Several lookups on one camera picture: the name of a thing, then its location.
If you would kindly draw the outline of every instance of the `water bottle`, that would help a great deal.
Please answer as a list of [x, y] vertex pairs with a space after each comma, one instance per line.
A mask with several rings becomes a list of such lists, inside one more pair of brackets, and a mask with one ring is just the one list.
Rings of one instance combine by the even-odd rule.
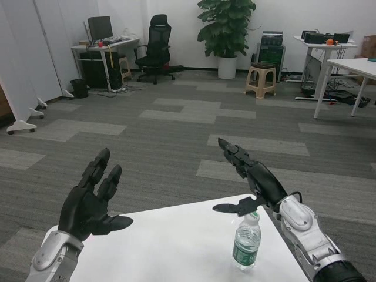
[[260, 216], [255, 211], [247, 214], [236, 230], [233, 264], [242, 271], [254, 267], [261, 242]]

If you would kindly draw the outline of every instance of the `trash bin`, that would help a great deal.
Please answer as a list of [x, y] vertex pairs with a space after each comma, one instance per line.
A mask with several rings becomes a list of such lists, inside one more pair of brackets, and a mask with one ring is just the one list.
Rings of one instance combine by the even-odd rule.
[[74, 79], [70, 83], [73, 86], [73, 95], [75, 98], [82, 99], [89, 96], [86, 82], [83, 79]]

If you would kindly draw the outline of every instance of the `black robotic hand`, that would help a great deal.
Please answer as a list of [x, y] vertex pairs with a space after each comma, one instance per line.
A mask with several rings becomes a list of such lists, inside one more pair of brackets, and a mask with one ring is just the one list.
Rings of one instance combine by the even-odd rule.
[[251, 197], [239, 201], [238, 205], [219, 204], [214, 210], [222, 213], [237, 213], [245, 216], [258, 206], [266, 204], [275, 212], [279, 210], [280, 201], [287, 196], [282, 184], [262, 163], [251, 160], [249, 154], [238, 145], [233, 145], [218, 138], [218, 144], [223, 150], [225, 158], [235, 168], [241, 178], [247, 178], [251, 191], [256, 195], [256, 200]]
[[122, 174], [119, 165], [116, 165], [102, 182], [97, 195], [94, 194], [94, 186], [102, 178], [109, 159], [109, 149], [103, 149], [95, 160], [89, 163], [82, 180], [70, 191], [63, 204], [58, 230], [85, 241], [90, 234], [107, 235], [133, 223], [129, 217], [107, 215], [108, 201], [115, 195]]

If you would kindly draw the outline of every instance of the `white wall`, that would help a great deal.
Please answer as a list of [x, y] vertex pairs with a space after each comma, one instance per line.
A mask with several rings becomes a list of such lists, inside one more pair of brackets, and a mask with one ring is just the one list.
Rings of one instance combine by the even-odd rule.
[[96, 0], [59, 0], [59, 6], [64, 19], [64, 26], [70, 45], [78, 45], [80, 40], [87, 40], [83, 22], [92, 16], [99, 16]]
[[[131, 0], [98, 0], [100, 13], [112, 11], [121, 15], [121, 21], [113, 22], [113, 28], [119, 22], [136, 30], [150, 21], [152, 15], [167, 14], [172, 26], [170, 38], [172, 60], [171, 65], [184, 65], [195, 68], [216, 68], [214, 57], [206, 58], [204, 43], [197, 42], [197, 34], [203, 27], [197, 16], [202, 10], [197, 6], [198, 0], [142, 0], [147, 8], [139, 9], [139, 1]], [[304, 66], [306, 48], [295, 39], [303, 29], [317, 28], [320, 32], [346, 32], [355, 30], [354, 40], [361, 45], [362, 38], [376, 33], [375, 0], [343, 1], [343, 0], [255, 0], [254, 11], [249, 28], [262, 27], [257, 31], [249, 31], [247, 38], [250, 46], [248, 55], [239, 55], [238, 68], [248, 69], [250, 57], [256, 52], [256, 45], [261, 41], [263, 31], [283, 31], [286, 57], [284, 67], [289, 71], [301, 72]], [[359, 49], [349, 49], [347, 58], [353, 58]]]

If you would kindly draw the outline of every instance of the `computer tower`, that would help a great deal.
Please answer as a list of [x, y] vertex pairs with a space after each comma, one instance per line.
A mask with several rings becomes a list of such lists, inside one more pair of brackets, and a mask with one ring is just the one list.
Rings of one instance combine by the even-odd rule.
[[[284, 45], [275, 46], [275, 45], [261, 45], [257, 44], [257, 63], [273, 63], [276, 65], [277, 79], [279, 82], [281, 79], [284, 53], [286, 47]], [[266, 76], [266, 81], [271, 82], [273, 80], [273, 74], [269, 73]]]
[[[111, 52], [113, 67], [111, 65], [110, 52], [105, 52], [108, 75], [110, 78], [111, 89], [119, 89], [122, 87], [122, 74], [120, 71], [119, 54]], [[90, 51], [80, 54], [83, 75], [86, 83], [90, 88], [105, 88], [107, 89], [107, 80], [105, 74], [105, 66], [100, 60], [100, 52]]]

